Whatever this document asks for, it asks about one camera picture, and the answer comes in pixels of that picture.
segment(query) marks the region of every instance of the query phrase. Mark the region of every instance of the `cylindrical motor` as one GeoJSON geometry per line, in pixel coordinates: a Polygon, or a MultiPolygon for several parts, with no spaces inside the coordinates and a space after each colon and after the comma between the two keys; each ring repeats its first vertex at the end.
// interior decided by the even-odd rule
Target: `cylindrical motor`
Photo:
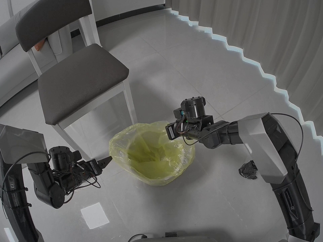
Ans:
{"type": "Polygon", "coordinates": [[[192,97],[182,101],[181,109],[182,111],[187,112],[187,119],[195,119],[205,115],[205,104],[206,101],[204,97],[192,97]]]}
{"type": "Polygon", "coordinates": [[[49,154],[52,157],[53,167],[58,171],[68,171],[70,163],[73,161],[71,159],[71,152],[68,147],[57,146],[49,150],[49,154]]]}

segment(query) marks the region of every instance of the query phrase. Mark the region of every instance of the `chair seat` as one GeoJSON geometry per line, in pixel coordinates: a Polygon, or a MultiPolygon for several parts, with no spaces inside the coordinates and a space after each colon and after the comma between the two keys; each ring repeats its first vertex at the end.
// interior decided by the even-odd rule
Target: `chair seat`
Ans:
{"type": "Polygon", "coordinates": [[[128,74],[128,68],[98,44],[70,55],[38,78],[45,122],[58,124],[128,74]]]}

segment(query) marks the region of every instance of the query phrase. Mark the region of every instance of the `tile floor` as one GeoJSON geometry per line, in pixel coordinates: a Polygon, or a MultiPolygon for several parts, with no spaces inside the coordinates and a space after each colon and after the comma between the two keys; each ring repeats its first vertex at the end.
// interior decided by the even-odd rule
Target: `tile floor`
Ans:
{"type": "MultiPolygon", "coordinates": [[[[237,120],[261,112],[282,112],[297,117],[285,97],[254,65],[238,52],[227,51],[203,28],[189,26],[170,10],[123,19],[98,28],[101,43],[130,70],[130,87],[139,122],[174,120],[172,111],[183,99],[202,95],[206,112],[214,119],[237,120]]],[[[74,51],[84,46],[73,38],[74,51]]],[[[301,135],[293,119],[277,117],[298,148],[301,135]]],[[[67,145],[44,122],[37,83],[18,93],[0,108],[0,122],[41,132],[47,148],[67,145]]],[[[109,140],[131,124],[123,94],[110,99],[67,128],[92,157],[108,155],[109,140]]],[[[304,126],[299,167],[308,188],[314,219],[323,222],[323,158],[321,145],[304,126]]],[[[78,190],[60,209],[34,195],[28,170],[23,169],[34,223],[45,241],[127,241],[136,233],[163,236],[207,235],[218,242],[272,241],[285,238],[286,224],[269,184],[258,175],[247,180],[238,168],[250,157],[243,145],[209,150],[196,145],[196,158],[172,183],[151,187],[134,179],[111,162],[99,177],[101,189],[78,190]],[[100,203],[109,223],[89,229],[81,209],[100,203]]],[[[1,241],[7,220],[0,213],[1,241]]],[[[323,241],[321,235],[316,241],[323,241]]]]}

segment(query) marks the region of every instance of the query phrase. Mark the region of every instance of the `chair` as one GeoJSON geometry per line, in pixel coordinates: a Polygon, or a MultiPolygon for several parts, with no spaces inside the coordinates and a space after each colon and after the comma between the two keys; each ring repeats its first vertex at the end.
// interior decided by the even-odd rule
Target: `chair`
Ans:
{"type": "Polygon", "coordinates": [[[129,70],[95,43],[88,15],[89,0],[40,0],[16,26],[18,40],[39,75],[38,92],[45,122],[83,159],[91,158],[64,130],[118,93],[124,93],[131,122],[137,123],[128,81],[129,70]],[[50,34],[79,20],[87,46],[41,72],[31,48],[50,34]]]}

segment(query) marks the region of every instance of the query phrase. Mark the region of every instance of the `beige curtain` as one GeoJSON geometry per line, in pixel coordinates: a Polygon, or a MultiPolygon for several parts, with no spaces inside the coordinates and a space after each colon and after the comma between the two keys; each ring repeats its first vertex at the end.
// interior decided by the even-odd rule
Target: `beige curtain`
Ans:
{"type": "Polygon", "coordinates": [[[323,135],[323,0],[166,0],[259,62],[323,135]]]}

